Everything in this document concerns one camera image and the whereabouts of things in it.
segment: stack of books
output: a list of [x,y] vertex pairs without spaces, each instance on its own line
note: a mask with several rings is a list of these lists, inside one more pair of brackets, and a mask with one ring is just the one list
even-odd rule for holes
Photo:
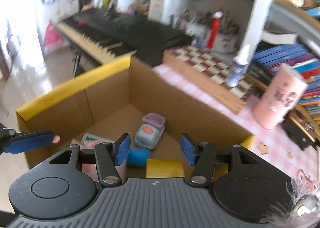
[[298,104],[320,125],[320,60],[303,44],[272,45],[260,42],[248,73],[269,85],[282,63],[298,71],[308,83]]

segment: purple book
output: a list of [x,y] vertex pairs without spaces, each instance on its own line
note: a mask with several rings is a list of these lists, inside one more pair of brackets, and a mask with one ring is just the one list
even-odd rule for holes
[[[313,58],[315,58],[315,55],[307,54],[307,55],[300,56],[298,58],[285,61],[284,63],[286,63],[289,66],[294,66],[295,64],[302,63]],[[277,73],[279,69],[280,69],[280,64],[268,68],[269,72],[273,75]]]

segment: wooden star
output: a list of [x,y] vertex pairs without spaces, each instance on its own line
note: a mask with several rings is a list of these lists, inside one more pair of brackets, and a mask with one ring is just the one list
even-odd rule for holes
[[262,142],[259,143],[257,148],[260,151],[261,155],[269,154],[269,147],[267,145],[264,145]]

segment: gingham tablecloth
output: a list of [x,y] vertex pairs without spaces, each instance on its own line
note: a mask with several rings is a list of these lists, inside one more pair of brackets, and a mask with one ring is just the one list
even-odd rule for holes
[[309,146],[305,151],[301,151],[300,148],[287,137],[280,124],[272,130],[261,127],[251,113],[252,108],[258,102],[255,96],[251,96],[242,111],[238,115],[235,115],[208,93],[202,91],[195,84],[185,80],[183,76],[168,65],[162,64],[154,67],[153,70],[170,85],[175,86],[204,104],[211,106],[254,134],[256,140],[251,151],[270,164],[276,166],[291,177],[293,177],[299,169],[302,169],[306,176],[313,180],[317,178],[318,159],[316,150]]

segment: gray ribbed surface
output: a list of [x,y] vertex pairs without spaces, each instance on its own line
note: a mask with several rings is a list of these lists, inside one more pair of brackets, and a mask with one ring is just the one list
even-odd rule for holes
[[76,216],[55,222],[38,222],[21,216],[8,226],[84,227],[264,228],[264,225],[249,224],[229,216],[214,203],[206,189],[192,188],[185,184],[182,178],[129,178],[120,187],[104,189],[90,208]]

